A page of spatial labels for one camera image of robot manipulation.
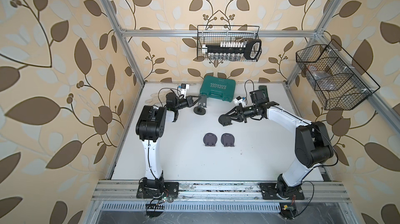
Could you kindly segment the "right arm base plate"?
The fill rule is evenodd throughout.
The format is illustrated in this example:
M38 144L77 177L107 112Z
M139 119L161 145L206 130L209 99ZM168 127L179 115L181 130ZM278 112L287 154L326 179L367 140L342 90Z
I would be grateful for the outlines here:
M301 185L295 187L287 186L284 182L260 183L263 200L304 200L304 193Z

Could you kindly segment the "black phone stand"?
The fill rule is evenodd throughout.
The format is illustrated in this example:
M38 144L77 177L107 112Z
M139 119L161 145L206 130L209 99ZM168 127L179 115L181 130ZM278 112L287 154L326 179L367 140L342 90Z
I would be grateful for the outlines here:
M205 115L207 107L207 96L199 95L198 99L194 103L195 103L195 107L193 108L194 113L201 116Z
M224 127L232 125L231 116L225 114L219 116L218 122Z

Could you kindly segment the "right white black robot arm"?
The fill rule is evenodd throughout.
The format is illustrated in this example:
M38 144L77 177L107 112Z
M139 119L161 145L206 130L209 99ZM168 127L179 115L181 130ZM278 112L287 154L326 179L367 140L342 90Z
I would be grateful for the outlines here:
M282 199L303 200L302 184L312 170L322 167L323 163L335 155L326 125L320 121L312 122L294 115L270 101L264 90L250 92L253 105L244 107L239 104L218 121L223 126L233 121L247 122L248 118L260 116L272 120L288 130L294 136L295 159L290 167L278 176L277 183L260 183L262 197L265 200Z

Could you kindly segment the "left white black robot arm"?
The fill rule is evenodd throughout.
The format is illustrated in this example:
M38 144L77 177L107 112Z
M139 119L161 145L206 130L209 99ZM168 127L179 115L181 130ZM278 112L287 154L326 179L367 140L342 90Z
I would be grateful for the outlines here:
M177 96L175 92L166 95L161 106L145 105L136 123L135 133L141 140L145 153L145 176L140 179L136 197L138 199L161 200L177 197L179 183L165 183L160 161L160 138L167 122L174 123L179 110L191 108L200 101L198 96Z

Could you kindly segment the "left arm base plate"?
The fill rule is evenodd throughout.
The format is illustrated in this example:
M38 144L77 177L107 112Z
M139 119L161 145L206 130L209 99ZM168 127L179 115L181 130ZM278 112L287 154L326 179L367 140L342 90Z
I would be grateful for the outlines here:
M179 193L178 182L156 182L153 180L141 181L136 193L137 199L176 199Z

